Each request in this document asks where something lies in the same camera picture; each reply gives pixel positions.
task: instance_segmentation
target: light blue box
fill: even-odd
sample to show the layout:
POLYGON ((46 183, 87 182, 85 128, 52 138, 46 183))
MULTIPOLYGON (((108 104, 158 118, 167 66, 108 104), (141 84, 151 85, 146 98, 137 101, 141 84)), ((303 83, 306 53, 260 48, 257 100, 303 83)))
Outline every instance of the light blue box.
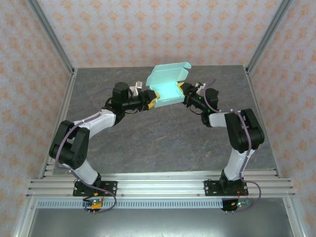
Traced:
POLYGON ((178 81, 185 80, 191 65, 188 62, 156 65, 146 81, 146 86, 156 91, 160 98, 154 107, 182 103, 184 95, 178 87, 178 81))

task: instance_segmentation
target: wallpaper wall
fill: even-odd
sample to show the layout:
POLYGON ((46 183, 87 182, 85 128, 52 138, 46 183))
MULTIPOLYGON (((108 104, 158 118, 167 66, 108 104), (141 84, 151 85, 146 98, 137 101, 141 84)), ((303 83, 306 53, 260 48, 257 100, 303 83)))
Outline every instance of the wallpaper wall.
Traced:
POLYGON ((0 1, 0 236, 37 178, 69 75, 26 0, 0 1))
POLYGON ((281 0, 39 0, 74 67, 247 65, 281 0))
POLYGON ((316 235, 316 1, 294 0, 252 75, 264 123, 284 176, 316 235))

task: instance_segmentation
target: box lid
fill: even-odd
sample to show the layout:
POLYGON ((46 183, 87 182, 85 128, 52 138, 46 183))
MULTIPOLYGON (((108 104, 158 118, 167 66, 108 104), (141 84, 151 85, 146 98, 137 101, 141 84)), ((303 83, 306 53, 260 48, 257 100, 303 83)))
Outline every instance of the box lid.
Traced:
POLYGON ((185 68, 190 69, 191 64, 183 62, 156 65, 147 78, 146 86, 185 80, 189 74, 185 68))

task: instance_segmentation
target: black mounting plate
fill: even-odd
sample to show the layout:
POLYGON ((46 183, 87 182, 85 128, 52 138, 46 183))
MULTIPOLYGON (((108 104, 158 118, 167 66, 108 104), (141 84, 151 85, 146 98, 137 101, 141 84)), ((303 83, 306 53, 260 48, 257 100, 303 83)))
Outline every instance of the black mounting plate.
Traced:
POLYGON ((243 191, 248 195, 247 184, 241 180, 229 181, 230 185, 223 190, 222 185, 219 180, 206 180, 204 181, 204 191, 205 196, 238 196, 238 190, 243 191))
MULTIPOLYGON (((117 195, 118 182, 117 181, 101 181, 101 187, 115 196, 117 195)), ((75 181, 74 197, 91 197, 95 193, 101 193, 101 191, 87 187, 80 181, 75 181)))

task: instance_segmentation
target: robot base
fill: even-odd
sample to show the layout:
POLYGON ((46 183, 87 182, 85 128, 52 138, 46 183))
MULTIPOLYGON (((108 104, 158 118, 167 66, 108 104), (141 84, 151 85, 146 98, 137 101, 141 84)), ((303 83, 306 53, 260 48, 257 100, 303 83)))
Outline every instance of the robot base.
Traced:
MULTIPOLYGON (((105 189, 115 196, 117 195, 117 189, 118 189, 118 183, 117 181, 101 181, 101 186, 102 189, 105 189)), ((99 190, 87 187, 80 181, 75 181, 75 187, 74 187, 74 192, 73 196, 74 197, 91 197, 95 193, 101 193, 99 190)))
POLYGON ((206 180, 204 181, 204 191, 205 196, 238 196, 238 191, 240 196, 244 196, 243 192, 248 195, 247 184, 242 182, 240 179, 231 181, 225 176, 224 171, 222 171, 219 180, 206 180))

